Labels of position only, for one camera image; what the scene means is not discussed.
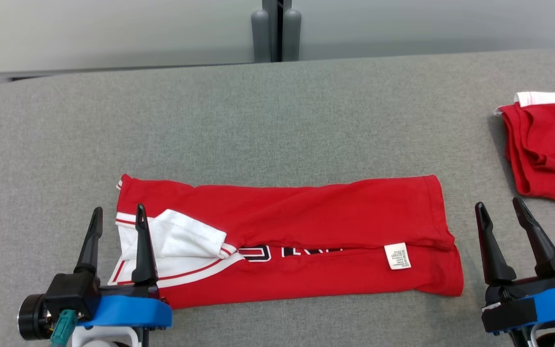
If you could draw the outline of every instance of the gray tabletop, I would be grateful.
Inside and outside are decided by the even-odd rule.
[[[493,109],[555,92],[555,51],[467,53],[86,73],[0,87],[0,345],[69,272],[95,206],[99,275],[119,258],[122,173],[192,185],[304,186],[436,174],[464,268],[460,298],[419,292],[178,310],[153,346],[509,346],[484,332],[474,204],[518,276],[533,255],[511,206]],[[555,242],[555,202],[527,204]]]

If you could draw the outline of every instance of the folded red cloth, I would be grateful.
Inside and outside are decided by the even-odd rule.
[[[158,286],[173,308],[405,290],[458,296],[463,289],[435,176],[192,187],[124,175],[119,186],[122,248],[133,242],[133,213],[142,203],[156,227],[152,237],[161,233],[154,241],[163,242],[154,244]],[[385,252],[402,242],[403,254]],[[109,283],[130,283],[133,268],[122,255]]]
[[[527,106],[518,101],[499,110],[507,129],[506,155],[517,191],[555,200],[555,104],[550,103],[553,99],[542,105],[530,101]]]

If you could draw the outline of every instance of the red cloth with white edge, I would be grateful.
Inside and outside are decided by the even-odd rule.
[[[498,108],[517,191],[555,200],[555,93],[522,92]]]
[[[108,283],[131,283],[134,213],[142,203],[160,293],[173,308],[405,290],[462,293],[460,254],[435,176],[325,187],[192,187],[124,175],[118,187],[122,254]],[[386,254],[385,246],[402,242],[403,252]],[[399,266],[392,270],[395,256]]]

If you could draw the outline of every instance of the clothing tag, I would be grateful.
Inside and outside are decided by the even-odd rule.
[[[387,253],[387,260],[389,261],[391,270],[412,267],[410,265],[410,260],[408,260],[408,251],[406,250],[406,244],[404,242],[388,244],[385,246],[385,253]]]

